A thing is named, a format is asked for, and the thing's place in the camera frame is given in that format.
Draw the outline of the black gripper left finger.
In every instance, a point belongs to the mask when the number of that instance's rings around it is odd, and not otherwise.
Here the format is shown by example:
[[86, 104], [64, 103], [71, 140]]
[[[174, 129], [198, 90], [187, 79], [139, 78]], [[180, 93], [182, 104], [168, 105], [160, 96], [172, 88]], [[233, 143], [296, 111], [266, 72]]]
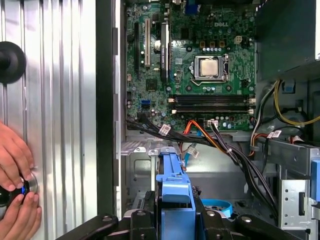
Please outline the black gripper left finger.
[[155, 192], [147, 191], [142, 208], [128, 210], [119, 220], [113, 214], [99, 214], [59, 240], [156, 240]]

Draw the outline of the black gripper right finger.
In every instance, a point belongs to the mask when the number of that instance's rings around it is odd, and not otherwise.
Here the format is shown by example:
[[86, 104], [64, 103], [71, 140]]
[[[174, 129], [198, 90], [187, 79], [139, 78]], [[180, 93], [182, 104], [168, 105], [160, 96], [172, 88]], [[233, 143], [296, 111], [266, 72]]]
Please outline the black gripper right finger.
[[222, 217], [216, 210], [205, 209], [201, 190], [194, 188], [197, 240], [297, 240], [288, 233], [258, 217], [249, 214], [237, 216], [233, 221]]

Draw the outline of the person's right hand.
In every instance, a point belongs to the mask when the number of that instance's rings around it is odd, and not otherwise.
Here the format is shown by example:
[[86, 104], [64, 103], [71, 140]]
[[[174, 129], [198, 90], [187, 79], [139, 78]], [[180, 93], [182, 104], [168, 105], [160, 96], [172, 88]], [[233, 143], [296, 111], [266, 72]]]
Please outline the person's right hand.
[[39, 195], [33, 192], [19, 194], [0, 221], [2, 240], [30, 240], [38, 231], [42, 220]]

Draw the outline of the person's left hand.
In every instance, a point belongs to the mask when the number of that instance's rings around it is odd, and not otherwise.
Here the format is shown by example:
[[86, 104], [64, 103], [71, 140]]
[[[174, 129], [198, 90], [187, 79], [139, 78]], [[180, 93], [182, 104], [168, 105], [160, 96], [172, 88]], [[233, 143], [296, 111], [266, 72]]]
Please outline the person's left hand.
[[20, 189], [22, 179], [32, 178], [34, 158], [25, 141], [5, 124], [0, 124], [0, 186], [7, 191]]

